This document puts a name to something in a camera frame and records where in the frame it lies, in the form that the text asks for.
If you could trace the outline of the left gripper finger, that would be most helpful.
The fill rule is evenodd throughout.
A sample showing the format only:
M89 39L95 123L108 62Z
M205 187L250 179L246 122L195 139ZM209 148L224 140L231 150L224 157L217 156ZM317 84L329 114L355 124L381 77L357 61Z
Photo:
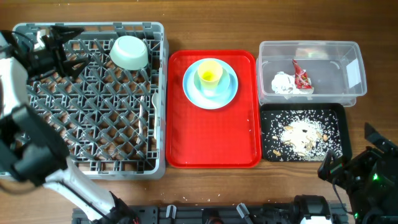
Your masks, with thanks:
M84 31L82 27L50 26L51 36L58 42L68 42Z
M85 67L90 63L89 58L78 58L75 60L66 60L62 62L60 76L70 77L74 80L78 78L80 73L84 71Z

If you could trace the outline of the green bowl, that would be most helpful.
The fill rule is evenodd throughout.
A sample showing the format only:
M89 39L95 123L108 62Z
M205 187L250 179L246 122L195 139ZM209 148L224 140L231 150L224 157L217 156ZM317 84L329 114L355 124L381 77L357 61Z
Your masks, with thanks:
M110 50L112 62L126 70L140 70L149 63L148 49L143 40L124 35L117 38Z

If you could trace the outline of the rice and food scraps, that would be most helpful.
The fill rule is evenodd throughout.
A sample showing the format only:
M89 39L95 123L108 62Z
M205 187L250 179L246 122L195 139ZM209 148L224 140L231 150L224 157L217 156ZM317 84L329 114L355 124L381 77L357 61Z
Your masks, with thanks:
M263 158L272 162L322 161L343 155L338 118L332 110L261 112Z

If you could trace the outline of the red snack wrapper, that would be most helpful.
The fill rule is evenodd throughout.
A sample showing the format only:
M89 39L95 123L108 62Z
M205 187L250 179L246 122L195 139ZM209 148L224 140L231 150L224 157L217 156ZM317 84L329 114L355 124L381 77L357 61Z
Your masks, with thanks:
M307 72L302 69L296 60L292 60L294 70L295 70L295 86L298 89L312 89L312 85L310 84L310 79L307 75Z

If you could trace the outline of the white plastic spoon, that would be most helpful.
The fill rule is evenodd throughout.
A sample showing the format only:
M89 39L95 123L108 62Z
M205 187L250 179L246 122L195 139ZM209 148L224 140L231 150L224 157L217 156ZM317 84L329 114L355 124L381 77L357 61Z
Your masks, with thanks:
M152 106L154 107L154 139L157 140L157 127L159 123L158 118L158 105L159 105L159 94L155 92L151 98Z

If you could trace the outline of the white plastic fork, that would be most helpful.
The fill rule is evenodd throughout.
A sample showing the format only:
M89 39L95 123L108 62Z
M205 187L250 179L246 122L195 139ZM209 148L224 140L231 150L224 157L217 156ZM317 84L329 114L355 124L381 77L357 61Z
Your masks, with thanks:
M142 137L143 137L143 129L144 128L143 128L142 116L144 115L144 106L143 106L144 96L141 96L139 98L139 104L140 104L140 107L139 107L139 134L138 134L138 137L136 140L137 144L142 142Z

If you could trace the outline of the white tissue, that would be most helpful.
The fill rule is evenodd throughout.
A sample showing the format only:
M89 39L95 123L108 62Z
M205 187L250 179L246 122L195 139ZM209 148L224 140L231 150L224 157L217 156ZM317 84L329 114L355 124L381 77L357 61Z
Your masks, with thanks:
M314 88L299 89L295 85L295 78L284 72L277 72L271 82L275 94L312 94Z

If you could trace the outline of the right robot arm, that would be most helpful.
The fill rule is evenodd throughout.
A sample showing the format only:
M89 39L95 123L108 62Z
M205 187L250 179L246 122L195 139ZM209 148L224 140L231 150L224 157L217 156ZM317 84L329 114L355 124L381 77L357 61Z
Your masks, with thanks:
M318 177L346 191L356 223L397 223L397 145L369 123L364 138L372 145L352 159L329 150Z

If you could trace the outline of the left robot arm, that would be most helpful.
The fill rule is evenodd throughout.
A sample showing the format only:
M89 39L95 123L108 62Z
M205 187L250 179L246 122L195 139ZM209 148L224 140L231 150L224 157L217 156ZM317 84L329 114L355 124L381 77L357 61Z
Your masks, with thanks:
M86 57L67 59L64 51L64 44L82 32L82 27L50 26L24 50L13 30L1 31L1 169L18 182L62 195L91 223L140 223L122 199L77 168L61 135L30 107L29 81L54 73L76 79L89 64Z

